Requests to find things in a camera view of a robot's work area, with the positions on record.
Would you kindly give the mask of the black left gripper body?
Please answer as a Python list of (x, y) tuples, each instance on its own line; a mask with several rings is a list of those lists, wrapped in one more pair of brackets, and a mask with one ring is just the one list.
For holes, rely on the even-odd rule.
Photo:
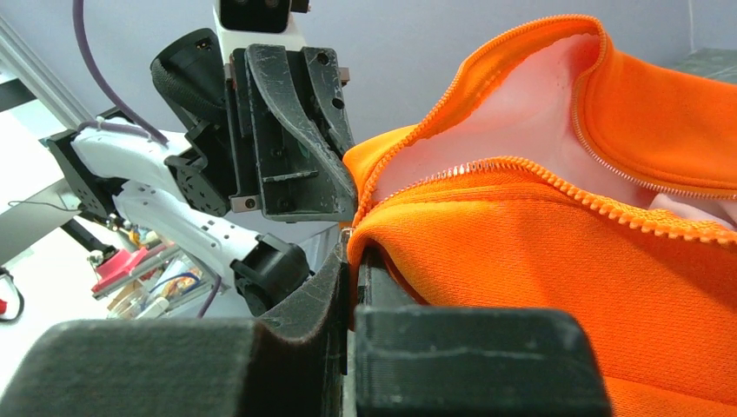
[(269, 55), (270, 45), (252, 43), (224, 55), (216, 33), (199, 29), (150, 64), (152, 82), (186, 127), (190, 145), (166, 164), (186, 203), (207, 215), (269, 213), (250, 103), (269, 72), (262, 53)]

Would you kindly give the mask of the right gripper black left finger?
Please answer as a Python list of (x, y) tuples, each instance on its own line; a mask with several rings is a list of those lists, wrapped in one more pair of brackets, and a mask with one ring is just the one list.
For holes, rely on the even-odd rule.
[(66, 321), (31, 347), (4, 416), (340, 416), (346, 249), (256, 318)]

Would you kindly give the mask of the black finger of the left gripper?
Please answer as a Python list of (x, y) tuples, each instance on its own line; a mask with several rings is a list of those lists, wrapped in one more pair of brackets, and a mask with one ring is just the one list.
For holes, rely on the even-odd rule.
[(311, 88), (310, 115), (328, 146), (342, 159), (355, 145), (342, 91), (348, 73), (330, 48), (303, 47), (302, 56)]
[(268, 215), (277, 222), (346, 222), (357, 207), (354, 180), (317, 128), (302, 50), (270, 45), (269, 72), (251, 99)]

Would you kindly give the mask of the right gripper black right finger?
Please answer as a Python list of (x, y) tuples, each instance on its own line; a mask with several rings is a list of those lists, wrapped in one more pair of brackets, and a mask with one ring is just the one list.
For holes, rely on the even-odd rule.
[(608, 416), (605, 383), (578, 321), (550, 308), (422, 306), (375, 250), (355, 309), (361, 416)]

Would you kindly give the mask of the orange jacket with pink lining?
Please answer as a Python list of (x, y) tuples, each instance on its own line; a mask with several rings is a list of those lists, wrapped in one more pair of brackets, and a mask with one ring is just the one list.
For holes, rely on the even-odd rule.
[(377, 248), (420, 303), (570, 313), (618, 416), (735, 415), (734, 84), (621, 52), (594, 17), (546, 17), (342, 160), (352, 269)]

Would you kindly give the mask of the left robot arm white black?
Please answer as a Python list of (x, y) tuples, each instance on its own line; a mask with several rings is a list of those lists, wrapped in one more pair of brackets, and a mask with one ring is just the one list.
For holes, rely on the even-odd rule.
[(82, 216), (125, 221), (170, 238), (252, 314), (271, 309), (310, 275), (294, 243), (229, 222), (346, 222), (357, 207), (342, 162), (353, 146), (328, 48), (252, 44), (221, 59), (212, 30), (174, 41), (151, 62), (155, 87), (186, 130), (159, 143), (114, 109), (47, 143)]

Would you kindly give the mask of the aluminium frame rail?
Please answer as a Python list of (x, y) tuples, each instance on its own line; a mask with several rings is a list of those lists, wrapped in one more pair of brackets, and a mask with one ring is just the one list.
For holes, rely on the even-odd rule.
[(87, 112), (1, 22), (1, 262), (73, 217), (80, 202), (45, 142)]

